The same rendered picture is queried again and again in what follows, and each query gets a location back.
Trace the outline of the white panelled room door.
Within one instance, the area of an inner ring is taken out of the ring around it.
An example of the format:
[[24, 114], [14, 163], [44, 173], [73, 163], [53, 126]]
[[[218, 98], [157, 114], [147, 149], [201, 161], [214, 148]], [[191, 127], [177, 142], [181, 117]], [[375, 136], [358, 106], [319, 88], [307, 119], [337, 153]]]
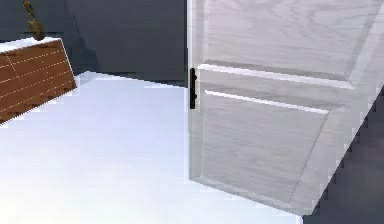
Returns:
[[313, 212], [384, 87], [384, 0], [186, 0], [192, 181]]

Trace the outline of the brown chest of drawers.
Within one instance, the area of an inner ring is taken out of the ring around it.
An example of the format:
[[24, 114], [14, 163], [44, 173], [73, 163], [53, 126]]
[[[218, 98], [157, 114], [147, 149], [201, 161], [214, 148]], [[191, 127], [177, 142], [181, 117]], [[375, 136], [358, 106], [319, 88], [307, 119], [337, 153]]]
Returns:
[[0, 125], [76, 87], [61, 38], [0, 43]]

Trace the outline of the olive brown vase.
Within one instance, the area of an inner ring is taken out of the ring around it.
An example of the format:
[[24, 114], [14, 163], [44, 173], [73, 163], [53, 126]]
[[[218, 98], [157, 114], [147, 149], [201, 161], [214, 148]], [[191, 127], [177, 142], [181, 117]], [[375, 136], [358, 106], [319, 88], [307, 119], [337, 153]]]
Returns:
[[23, 7], [25, 8], [30, 17], [30, 20], [28, 21], [28, 26], [33, 35], [33, 38], [37, 41], [42, 41], [45, 38], [45, 33], [41, 22], [35, 16], [32, 2], [29, 0], [23, 0]]

